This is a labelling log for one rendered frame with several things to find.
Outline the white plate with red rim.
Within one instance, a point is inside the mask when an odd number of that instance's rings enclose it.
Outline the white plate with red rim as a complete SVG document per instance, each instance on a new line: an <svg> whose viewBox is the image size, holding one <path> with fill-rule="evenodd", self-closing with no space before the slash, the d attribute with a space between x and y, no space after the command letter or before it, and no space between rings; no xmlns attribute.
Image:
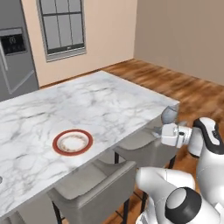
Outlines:
<svg viewBox="0 0 224 224"><path fill-rule="evenodd" d="M83 129L69 129L59 133L52 141L53 149L62 156L78 156L88 151L94 139Z"/></svg>

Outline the grey framed window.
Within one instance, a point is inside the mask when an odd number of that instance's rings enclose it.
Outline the grey framed window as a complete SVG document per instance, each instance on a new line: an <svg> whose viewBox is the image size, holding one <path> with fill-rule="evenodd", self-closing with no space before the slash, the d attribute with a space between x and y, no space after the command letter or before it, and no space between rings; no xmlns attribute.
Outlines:
<svg viewBox="0 0 224 224"><path fill-rule="evenodd" d="M47 62L87 52L83 0L37 0Z"/></svg>

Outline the clear wine glass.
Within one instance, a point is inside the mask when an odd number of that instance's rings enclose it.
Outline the clear wine glass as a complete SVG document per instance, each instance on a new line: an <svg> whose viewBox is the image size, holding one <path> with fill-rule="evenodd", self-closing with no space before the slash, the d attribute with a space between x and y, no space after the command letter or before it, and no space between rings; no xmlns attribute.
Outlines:
<svg viewBox="0 0 224 224"><path fill-rule="evenodd" d="M162 114L154 120L154 123L152 124L152 131L151 134L155 138L160 138L162 133L162 127L165 124L175 123L177 120L179 112L179 106L167 106Z"/></svg>

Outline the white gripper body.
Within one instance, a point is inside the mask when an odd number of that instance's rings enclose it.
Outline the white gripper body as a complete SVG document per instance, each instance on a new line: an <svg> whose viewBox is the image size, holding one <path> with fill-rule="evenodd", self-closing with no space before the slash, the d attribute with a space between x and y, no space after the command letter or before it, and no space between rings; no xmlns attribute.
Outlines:
<svg viewBox="0 0 224 224"><path fill-rule="evenodd" d="M161 143L176 146L179 137L178 125L175 123L165 124L162 128Z"/></svg>

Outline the grey steel fridge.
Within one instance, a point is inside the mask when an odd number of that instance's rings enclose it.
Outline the grey steel fridge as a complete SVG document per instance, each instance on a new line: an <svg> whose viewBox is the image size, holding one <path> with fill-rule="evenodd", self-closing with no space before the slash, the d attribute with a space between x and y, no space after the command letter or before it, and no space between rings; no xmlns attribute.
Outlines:
<svg viewBox="0 0 224 224"><path fill-rule="evenodd" d="M21 0L0 0L0 102L39 89Z"/></svg>

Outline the grey upholstered chair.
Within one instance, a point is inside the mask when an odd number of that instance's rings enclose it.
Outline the grey upholstered chair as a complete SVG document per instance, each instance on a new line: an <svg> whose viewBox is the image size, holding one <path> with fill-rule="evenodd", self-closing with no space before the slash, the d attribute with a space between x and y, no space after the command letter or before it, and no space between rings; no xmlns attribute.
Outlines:
<svg viewBox="0 0 224 224"><path fill-rule="evenodd" d="M136 171L134 161L106 164L95 160L64 178L48 195L69 224L102 224L120 205L122 224L127 224Z"/></svg>
<svg viewBox="0 0 224 224"><path fill-rule="evenodd" d="M175 123L176 118L161 115L147 124L135 134L123 139L114 148L115 163L119 157L127 161L135 161L138 168L153 166L171 169L174 166L177 149L161 143L161 128L163 124Z"/></svg>
<svg viewBox="0 0 224 224"><path fill-rule="evenodd" d="M0 224L58 224L53 203L44 194L26 203L11 215L0 219Z"/></svg>

